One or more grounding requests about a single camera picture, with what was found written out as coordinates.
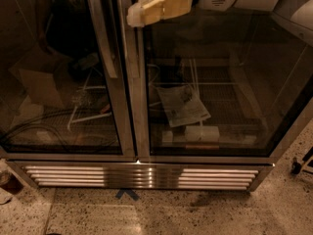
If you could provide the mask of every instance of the refrigerator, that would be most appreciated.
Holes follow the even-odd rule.
[[[0,157],[33,187],[254,191],[313,118],[311,0],[3,0]]]

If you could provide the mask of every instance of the floor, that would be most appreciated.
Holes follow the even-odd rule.
[[[312,234],[313,176],[290,174],[292,158],[312,146],[313,120],[252,193],[0,189],[0,203],[12,197],[0,206],[1,234]]]

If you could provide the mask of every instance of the blue tape mark on floor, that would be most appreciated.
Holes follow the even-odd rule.
[[[139,196],[131,189],[120,189],[115,197],[120,200],[124,193],[128,194],[134,201],[139,200]]]

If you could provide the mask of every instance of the glass panel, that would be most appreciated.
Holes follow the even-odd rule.
[[[270,13],[195,6],[144,36],[152,155],[269,156],[312,97],[313,48]]]
[[[0,145],[121,154],[86,0],[0,3]]]

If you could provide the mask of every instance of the speckled floor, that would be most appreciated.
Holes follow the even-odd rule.
[[[313,145],[313,120],[253,193],[24,186],[0,206],[0,234],[312,234],[313,176],[290,174]],[[0,189],[0,198],[8,193]]]

